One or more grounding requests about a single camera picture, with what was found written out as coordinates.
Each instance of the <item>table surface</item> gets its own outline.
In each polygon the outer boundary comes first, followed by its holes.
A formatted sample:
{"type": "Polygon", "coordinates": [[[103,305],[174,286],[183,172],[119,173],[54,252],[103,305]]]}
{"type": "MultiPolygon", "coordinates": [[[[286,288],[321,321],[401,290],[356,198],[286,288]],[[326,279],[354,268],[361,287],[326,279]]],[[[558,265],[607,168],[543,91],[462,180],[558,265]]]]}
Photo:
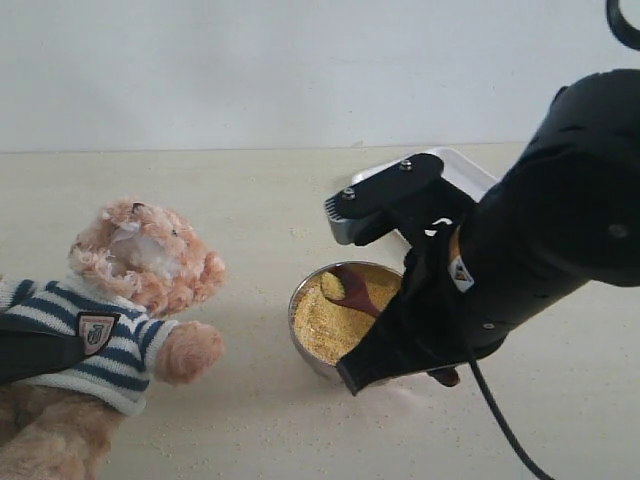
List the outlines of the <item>table surface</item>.
{"type": "MultiPolygon", "coordinates": [[[[335,244],[324,199],[358,170],[424,148],[0,156],[0,271],[64,275],[76,232],[124,194],[182,211],[228,264],[225,289],[179,316],[218,326],[227,354],[197,384],[153,384],[103,480],[532,478],[468,368],[455,389],[416,375],[352,397],[316,377],[289,339],[289,298],[312,270],[402,265],[393,236],[335,244]]],[[[455,148],[501,175],[522,145],[455,148]]],[[[482,362],[521,442],[555,478],[640,477],[639,306],[631,290],[588,285],[482,362]]]]}

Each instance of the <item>bowl rim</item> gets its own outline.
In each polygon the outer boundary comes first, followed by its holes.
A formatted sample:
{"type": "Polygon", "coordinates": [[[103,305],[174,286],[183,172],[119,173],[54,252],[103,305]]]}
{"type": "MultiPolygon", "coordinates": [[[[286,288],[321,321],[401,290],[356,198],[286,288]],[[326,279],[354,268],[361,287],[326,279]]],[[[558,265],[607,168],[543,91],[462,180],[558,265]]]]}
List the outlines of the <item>bowl rim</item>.
{"type": "Polygon", "coordinates": [[[328,265],[325,265],[324,267],[319,267],[316,270],[314,270],[313,272],[311,272],[310,274],[308,274],[302,281],[300,281],[300,283],[298,284],[298,286],[295,288],[295,290],[293,291],[293,294],[291,295],[291,298],[289,299],[289,307],[287,309],[287,317],[288,317],[288,323],[289,323],[289,333],[292,336],[292,341],[296,343],[297,346],[299,346],[299,348],[301,348],[309,357],[311,357],[315,362],[317,362],[319,365],[322,365],[323,368],[330,368],[333,370],[337,370],[335,365],[331,365],[330,363],[327,363],[323,360],[320,360],[318,357],[316,357],[313,353],[311,353],[304,345],[302,345],[302,342],[300,341],[300,339],[298,339],[298,336],[296,335],[295,329],[294,329],[294,321],[295,321],[295,307],[296,307],[296,301],[298,300],[298,295],[300,294],[300,292],[302,291],[302,289],[304,289],[304,287],[316,276],[326,272],[327,270],[334,268],[334,267],[339,267],[339,266],[343,266],[343,265],[362,265],[365,267],[374,267],[374,268],[379,268],[382,270],[386,270],[387,272],[398,276],[400,279],[402,279],[402,274],[400,272],[398,272],[397,270],[391,268],[391,267],[387,267],[386,265],[382,265],[380,263],[376,263],[376,262],[369,262],[369,261],[364,261],[364,260],[343,260],[340,262],[333,262],[330,263],[328,265]]]}

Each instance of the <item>metal bowl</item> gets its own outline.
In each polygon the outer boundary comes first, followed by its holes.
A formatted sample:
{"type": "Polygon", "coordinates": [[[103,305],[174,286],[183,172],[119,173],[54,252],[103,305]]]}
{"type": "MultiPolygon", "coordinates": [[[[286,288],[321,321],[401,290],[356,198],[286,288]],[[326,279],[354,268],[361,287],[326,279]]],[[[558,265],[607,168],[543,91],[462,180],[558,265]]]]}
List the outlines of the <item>metal bowl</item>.
{"type": "Polygon", "coordinates": [[[380,271],[383,271],[385,273],[388,273],[391,276],[397,277],[398,279],[402,278],[402,275],[400,273],[396,272],[395,270],[392,270],[391,268],[385,267],[384,265],[379,265],[377,263],[361,262],[361,261],[337,262],[337,263],[332,263],[325,267],[319,268],[318,270],[309,274],[302,282],[300,282],[296,290],[293,292],[293,295],[291,296],[291,300],[289,302],[289,312],[288,312],[289,333],[291,335],[291,340],[293,341],[293,344],[296,347],[296,350],[298,351],[300,356],[304,359],[304,361],[307,362],[318,375],[320,375],[321,377],[324,377],[329,382],[336,385],[343,383],[342,378],[338,373],[338,370],[336,369],[335,366],[328,364],[320,360],[319,358],[317,358],[300,343],[300,340],[298,339],[298,336],[296,335],[294,330],[294,322],[295,322],[296,309],[298,308],[300,300],[306,295],[306,293],[309,290],[309,282],[315,277],[322,275],[324,272],[338,266],[349,266],[354,270],[356,270],[357,272],[359,272],[360,275],[362,275],[365,279],[368,276],[367,272],[372,272],[372,271],[376,271],[378,273],[380,271]]]}

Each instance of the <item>teddy bear head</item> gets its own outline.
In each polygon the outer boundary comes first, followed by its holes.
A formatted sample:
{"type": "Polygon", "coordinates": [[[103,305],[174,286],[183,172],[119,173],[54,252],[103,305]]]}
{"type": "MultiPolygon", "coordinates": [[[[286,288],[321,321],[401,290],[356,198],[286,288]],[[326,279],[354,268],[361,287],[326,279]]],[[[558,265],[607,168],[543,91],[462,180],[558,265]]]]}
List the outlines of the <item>teddy bear head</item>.
{"type": "Polygon", "coordinates": [[[104,206],[77,236],[69,262],[92,287],[157,318],[204,302],[225,277],[222,259],[183,216],[135,198],[104,206]]]}

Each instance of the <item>screw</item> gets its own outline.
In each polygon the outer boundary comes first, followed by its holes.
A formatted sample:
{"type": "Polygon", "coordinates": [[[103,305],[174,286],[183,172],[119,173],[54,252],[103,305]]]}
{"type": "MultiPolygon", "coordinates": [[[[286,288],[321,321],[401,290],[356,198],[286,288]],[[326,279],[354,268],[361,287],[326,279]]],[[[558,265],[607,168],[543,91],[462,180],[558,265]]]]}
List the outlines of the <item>screw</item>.
{"type": "Polygon", "coordinates": [[[609,235],[613,238],[621,239],[629,236],[629,228],[626,225],[614,223],[609,225],[609,235]]]}
{"type": "Polygon", "coordinates": [[[405,159],[400,162],[400,170],[404,170],[408,172],[413,169],[413,165],[411,164],[411,160],[405,159]]]}
{"type": "Polygon", "coordinates": [[[347,187],[342,191],[342,198],[345,200],[353,200],[356,198],[356,192],[353,191],[353,188],[347,187]]]}

